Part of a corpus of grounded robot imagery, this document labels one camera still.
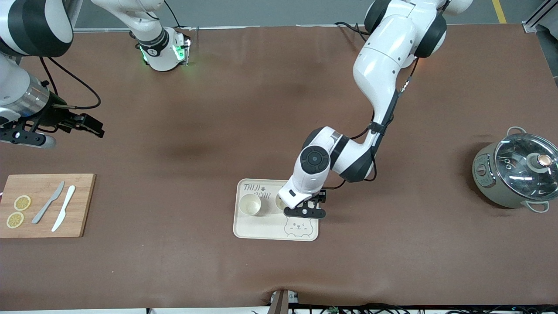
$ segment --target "green led light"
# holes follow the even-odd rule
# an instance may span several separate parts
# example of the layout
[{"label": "green led light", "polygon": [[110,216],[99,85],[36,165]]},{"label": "green led light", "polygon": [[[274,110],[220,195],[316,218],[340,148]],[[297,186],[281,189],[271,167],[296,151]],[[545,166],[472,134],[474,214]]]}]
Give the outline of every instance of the green led light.
[{"label": "green led light", "polygon": [[184,60],[184,58],[185,58],[185,57],[184,57],[184,49],[182,49],[180,46],[177,47],[177,46],[175,46],[175,45],[173,45],[172,47],[174,48],[176,58],[177,58],[179,61]]},{"label": "green led light", "polygon": [[143,61],[148,62],[147,61],[147,57],[145,56],[145,52],[143,51],[143,49],[141,48],[141,46],[139,47],[139,50],[141,51],[141,54],[143,56]]}]

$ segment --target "tabletop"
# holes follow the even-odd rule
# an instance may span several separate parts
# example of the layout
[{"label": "tabletop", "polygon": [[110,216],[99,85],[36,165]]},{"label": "tabletop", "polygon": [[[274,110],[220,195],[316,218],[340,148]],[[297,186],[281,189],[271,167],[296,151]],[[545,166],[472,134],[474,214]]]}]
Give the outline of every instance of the tabletop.
[{"label": "tabletop", "polygon": [[[558,203],[505,210],[471,175],[510,126],[558,142],[558,90],[535,34],[449,26],[397,105],[377,180],[331,191],[313,242],[236,238],[235,189],[287,179],[313,129],[366,127],[372,107],[352,77],[362,39],[337,27],[188,34],[190,65],[167,73],[126,33],[76,34],[58,58],[101,95],[87,113],[105,137],[2,144],[0,184],[95,173],[95,189],[83,237],[0,240],[0,310],[256,306],[280,288],[326,305],[558,303]],[[36,58],[23,67],[46,79]],[[49,68],[68,104],[95,102]]]}]

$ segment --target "lemon slice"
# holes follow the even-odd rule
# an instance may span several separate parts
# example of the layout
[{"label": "lemon slice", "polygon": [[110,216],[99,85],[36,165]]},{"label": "lemon slice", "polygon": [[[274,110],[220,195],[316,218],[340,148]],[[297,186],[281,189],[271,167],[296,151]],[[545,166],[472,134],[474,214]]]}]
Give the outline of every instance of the lemon slice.
[{"label": "lemon slice", "polygon": [[10,229],[17,228],[17,227],[21,226],[21,224],[23,223],[23,218],[24,218],[23,213],[20,213],[20,212],[12,213],[11,215],[8,216],[8,220],[6,221],[6,225]]},{"label": "lemon slice", "polygon": [[31,205],[31,197],[27,195],[22,195],[18,197],[16,201],[13,203],[13,208],[15,208],[17,211],[24,211],[28,209],[30,205]]}]

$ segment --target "white cup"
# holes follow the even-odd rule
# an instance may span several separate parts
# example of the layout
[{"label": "white cup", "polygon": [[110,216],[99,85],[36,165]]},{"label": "white cup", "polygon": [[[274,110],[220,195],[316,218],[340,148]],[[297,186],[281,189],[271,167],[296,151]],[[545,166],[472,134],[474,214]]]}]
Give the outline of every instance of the white cup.
[{"label": "white cup", "polygon": [[275,206],[277,206],[277,208],[279,208],[281,211],[283,211],[285,207],[287,207],[287,204],[283,202],[281,197],[279,197],[279,194],[275,197]]},{"label": "white cup", "polygon": [[247,216],[254,216],[262,208],[262,200],[254,194],[246,194],[238,202],[240,212]]}]

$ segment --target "wooden cutting board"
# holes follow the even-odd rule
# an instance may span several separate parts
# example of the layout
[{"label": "wooden cutting board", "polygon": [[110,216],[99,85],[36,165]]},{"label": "wooden cutting board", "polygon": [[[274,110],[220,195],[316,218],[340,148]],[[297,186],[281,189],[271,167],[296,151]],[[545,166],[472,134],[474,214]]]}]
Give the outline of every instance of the wooden cutting board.
[{"label": "wooden cutting board", "polygon": [[[36,225],[31,221],[42,209],[60,182],[64,188],[60,196],[50,204],[41,221]],[[10,237],[81,237],[85,227],[89,202],[93,193],[95,175],[81,174],[14,174],[8,177],[0,202],[0,238]],[[70,185],[76,189],[68,207],[66,217],[60,227],[52,232]],[[31,205],[22,211],[23,223],[14,229],[6,225],[8,216],[16,212],[14,201],[21,195],[31,197]]]}]

